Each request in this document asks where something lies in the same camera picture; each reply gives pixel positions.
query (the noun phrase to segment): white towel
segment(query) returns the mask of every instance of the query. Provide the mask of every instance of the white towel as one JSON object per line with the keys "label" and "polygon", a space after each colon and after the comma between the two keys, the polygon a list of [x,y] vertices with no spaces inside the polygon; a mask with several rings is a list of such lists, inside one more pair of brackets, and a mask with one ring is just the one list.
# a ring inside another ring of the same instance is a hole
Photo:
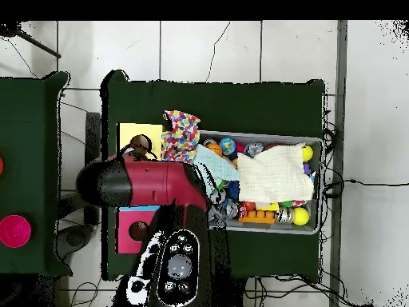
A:
{"label": "white towel", "polygon": [[212,175],[212,178],[216,185],[219,185],[222,180],[239,180],[239,172],[237,171],[237,169],[235,169],[228,161],[226,161],[222,157],[219,157],[212,150],[200,144],[196,147],[196,156],[193,159],[193,164],[197,165],[204,178],[206,193],[208,196],[210,196],[215,188],[208,178],[208,172],[205,170],[205,167]]}
{"label": "white towel", "polygon": [[238,153],[240,201],[282,202],[311,200],[314,185],[304,174],[304,143],[276,146],[253,159]]}

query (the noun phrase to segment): pink circle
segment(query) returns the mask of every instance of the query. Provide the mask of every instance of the pink circle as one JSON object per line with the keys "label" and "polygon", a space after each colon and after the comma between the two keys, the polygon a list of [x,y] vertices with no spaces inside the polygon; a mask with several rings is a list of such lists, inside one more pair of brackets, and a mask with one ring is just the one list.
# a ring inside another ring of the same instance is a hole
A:
{"label": "pink circle", "polygon": [[30,239],[30,223],[22,216],[8,215],[0,221],[0,241],[12,249],[25,245]]}

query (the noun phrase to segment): dark green table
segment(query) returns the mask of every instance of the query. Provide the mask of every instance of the dark green table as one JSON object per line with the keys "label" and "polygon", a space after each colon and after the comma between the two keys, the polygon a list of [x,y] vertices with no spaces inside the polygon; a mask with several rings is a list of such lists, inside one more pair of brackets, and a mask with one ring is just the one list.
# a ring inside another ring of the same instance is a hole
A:
{"label": "dark green table", "polygon": [[[102,97],[106,96],[102,126],[109,130],[107,140],[102,141],[102,156],[116,152],[118,122],[163,124],[163,110],[198,116],[201,130],[322,137],[324,83],[320,80],[248,85],[129,82],[122,71],[116,71],[105,78],[102,89]],[[115,253],[115,211],[109,208],[106,212],[108,229],[103,223],[102,236],[103,240],[107,238],[103,256],[108,265],[103,270],[107,269],[112,280],[130,273],[135,256]],[[216,243],[213,231],[211,242]],[[234,277],[298,273],[317,281],[319,233],[307,236],[228,231],[228,243]]]}
{"label": "dark green table", "polygon": [[20,214],[32,226],[21,248],[0,243],[0,273],[67,275],[54,253],[58,212],[58,94],[68,74],[0,78],[0,219]]}

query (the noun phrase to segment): pink block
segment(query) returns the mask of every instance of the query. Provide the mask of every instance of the pink block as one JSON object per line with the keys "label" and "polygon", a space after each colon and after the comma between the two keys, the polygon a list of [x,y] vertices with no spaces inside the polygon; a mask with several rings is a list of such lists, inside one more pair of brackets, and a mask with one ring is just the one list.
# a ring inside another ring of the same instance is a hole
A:
{"label": "pink block", "polygon": [[136,221],[143,221],[150,225],[156,211],[119,211],[118,226],[118,253],[139,253],[142,247],[141,241],[134,241],[129,236],[129,227]]}

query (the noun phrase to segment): storage bin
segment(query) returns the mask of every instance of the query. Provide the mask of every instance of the storage bin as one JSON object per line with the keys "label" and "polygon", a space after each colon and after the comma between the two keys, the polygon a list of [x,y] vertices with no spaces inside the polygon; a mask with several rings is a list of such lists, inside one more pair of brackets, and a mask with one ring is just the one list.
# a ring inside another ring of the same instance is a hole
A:
{"label": "storage bin", "polygon": [[[238,220],[226,220],[227,230],[242,231],[242,232],[265,232],[265,233],[292,233],[311,235],[320,230],[321,225],[321,209],[323,204],[323,174],[324,174],[324,155],[325,144],[319,138],[308,137],[290,137],[279,135],[266,134],[243,134],[243,133],[229,133],[201,130],[200,143],[205,139],[212,138],[217,142],[221,138],[232,138],[237,142],[246,145],[250,142],[262,142],[265,146],[273,142],[280,142],[284,145],[296,145],[305,142],[306,145],[311,146],[314,152],[312,159],[308,162],[312,172],[316,172],[316,179],[314,181],[314,194],[312,200],[308,202],[305,208],[310,214],[310,219],[306,225],[297,226],[294,224],[258,224],[251,222],[239,222]],[[209,222],[209,227],[220,227],[215,221]]]}

